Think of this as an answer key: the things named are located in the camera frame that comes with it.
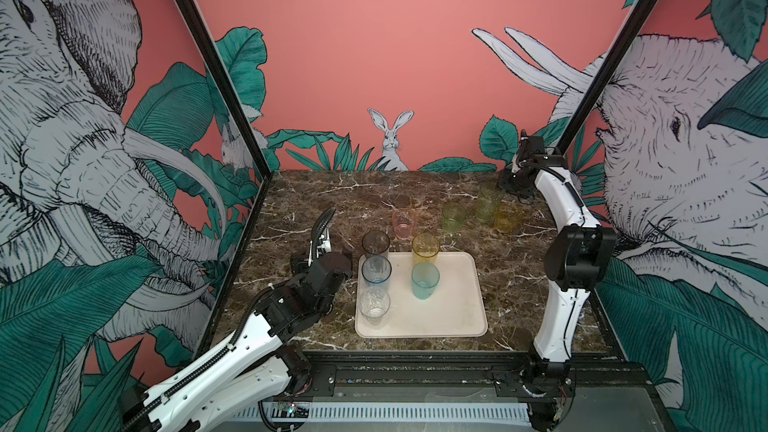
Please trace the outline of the tall green plastic cup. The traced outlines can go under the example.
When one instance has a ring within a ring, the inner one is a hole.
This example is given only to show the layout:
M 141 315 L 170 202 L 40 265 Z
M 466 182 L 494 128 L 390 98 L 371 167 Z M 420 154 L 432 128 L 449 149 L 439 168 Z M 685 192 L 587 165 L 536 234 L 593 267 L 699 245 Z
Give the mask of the tall green plastic cup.
M 484 184 L 478 192 L 475 204 L 475 217 L 482 223 L 490 223 L 502 201 L 502 191 L 496 184 Z

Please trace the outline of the teal frosted plastic cup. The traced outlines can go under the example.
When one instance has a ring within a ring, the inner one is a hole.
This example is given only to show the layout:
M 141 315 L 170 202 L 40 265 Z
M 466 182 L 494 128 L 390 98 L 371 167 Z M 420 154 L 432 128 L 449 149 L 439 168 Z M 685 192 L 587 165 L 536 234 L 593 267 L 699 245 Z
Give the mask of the teal frosted plastic cup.
M 412 292 L 420 300 L 428 299 L 437 288 L 439 281 L 440 271 L 433 263 L 421 262 L 412 269 Z

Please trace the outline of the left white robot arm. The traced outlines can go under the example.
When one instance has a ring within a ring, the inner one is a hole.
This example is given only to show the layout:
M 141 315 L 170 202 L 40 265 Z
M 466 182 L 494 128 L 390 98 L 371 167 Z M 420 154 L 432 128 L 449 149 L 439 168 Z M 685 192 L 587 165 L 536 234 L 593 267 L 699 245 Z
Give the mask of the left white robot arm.
M 352 275 L 329 225 L 312 229 L 307 265 L 263 289 L 236 330 L 171 378 L 120 399 L 125 431 L 210 431 L 252 402 L 303 390 L 311 366 L 291 344 L 326 316 Z

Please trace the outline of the blue plastic cup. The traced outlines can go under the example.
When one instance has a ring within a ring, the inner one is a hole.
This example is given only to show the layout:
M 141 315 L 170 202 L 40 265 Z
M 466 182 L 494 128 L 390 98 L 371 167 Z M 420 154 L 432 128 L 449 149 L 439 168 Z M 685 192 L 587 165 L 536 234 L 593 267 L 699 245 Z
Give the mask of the blue plastic cup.
M 384 255 L 371 255 L 363 262 L 361 274 L 366 286 L 387 288 L 392 276 L 392 265 Z

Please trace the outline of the clear plastic cup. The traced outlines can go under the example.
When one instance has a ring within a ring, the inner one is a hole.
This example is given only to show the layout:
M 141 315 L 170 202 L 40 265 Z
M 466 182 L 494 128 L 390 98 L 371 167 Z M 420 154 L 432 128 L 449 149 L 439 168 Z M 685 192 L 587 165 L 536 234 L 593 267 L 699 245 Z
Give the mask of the clear plastic cup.
M 358 298 L 358 309 L 370 325 L 379 325 L 389 312 L 391 298 L 381 286 L 366 287 Z

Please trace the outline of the orange plastic cup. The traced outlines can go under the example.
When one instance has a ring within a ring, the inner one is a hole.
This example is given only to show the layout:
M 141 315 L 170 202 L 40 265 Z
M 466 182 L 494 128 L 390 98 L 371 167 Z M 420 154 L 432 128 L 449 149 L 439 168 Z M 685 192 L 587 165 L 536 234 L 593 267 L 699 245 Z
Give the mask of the orange plastic cup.
M 411 248 L 414 266 L 421 263 L 434 263 L 440 252 L 440 241 L 432 233 L 422 232 L 413 237 Z

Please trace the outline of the beige plastic tray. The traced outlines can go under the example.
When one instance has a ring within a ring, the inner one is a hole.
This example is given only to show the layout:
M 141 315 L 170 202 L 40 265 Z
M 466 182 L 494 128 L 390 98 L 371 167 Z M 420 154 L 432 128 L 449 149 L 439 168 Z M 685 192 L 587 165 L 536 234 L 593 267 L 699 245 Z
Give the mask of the beige plastic tray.
M 381 320 L 372 324 L 361 309 L 367 283 L 359 273 L 355 330 L 364 338 L 445 338 L 480 337 L 487 331 L 487 319 L 475 260 L 467 252 L 441 252 L 436 267 L 440 281 L 427 299 L 412 291 L 413 268 L 410 252 L 388 254 L 393 270 L 384 288 L 390 307 Z

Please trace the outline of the pink plastic cup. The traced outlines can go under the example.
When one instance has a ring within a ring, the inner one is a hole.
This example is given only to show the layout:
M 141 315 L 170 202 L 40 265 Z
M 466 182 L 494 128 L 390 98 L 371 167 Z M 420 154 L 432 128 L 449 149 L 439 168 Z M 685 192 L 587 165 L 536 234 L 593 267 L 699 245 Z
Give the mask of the pink plastic cup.
M 417 214 L 410 209 L 398 209 L 392 215 L 394 235 L 400 240 L 408 240 L 417 229 Z

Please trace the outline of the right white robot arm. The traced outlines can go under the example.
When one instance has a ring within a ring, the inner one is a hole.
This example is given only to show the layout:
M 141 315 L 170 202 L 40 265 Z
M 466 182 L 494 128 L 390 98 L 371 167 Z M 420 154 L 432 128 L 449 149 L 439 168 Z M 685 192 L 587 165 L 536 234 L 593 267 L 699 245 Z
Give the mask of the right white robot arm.
M 522 135 L 513 162 L 500 173 L 498 187 L 520 199 L 539 192 L 556 224 L 557 236 L 544 257 L 549 292 L 533 350 L 542 364 L 564 364 L 571 359 L 583 305 L 607 271 L 616 233 L 591 213 L 567 160 L 557 150 L 547 151 L 541 136 Z

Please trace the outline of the dark grey plastic cup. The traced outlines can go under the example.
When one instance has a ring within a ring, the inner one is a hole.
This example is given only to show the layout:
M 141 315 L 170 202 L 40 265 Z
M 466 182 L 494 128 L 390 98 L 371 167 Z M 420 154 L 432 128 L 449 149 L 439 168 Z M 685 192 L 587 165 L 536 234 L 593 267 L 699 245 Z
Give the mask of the dark grey plastic cup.
M 390 249 L 390 238 L 382 230 L 371 230 L 367 232 L 361 241 L 363 254 L 366 258 L 373 256 L 387 257 Z

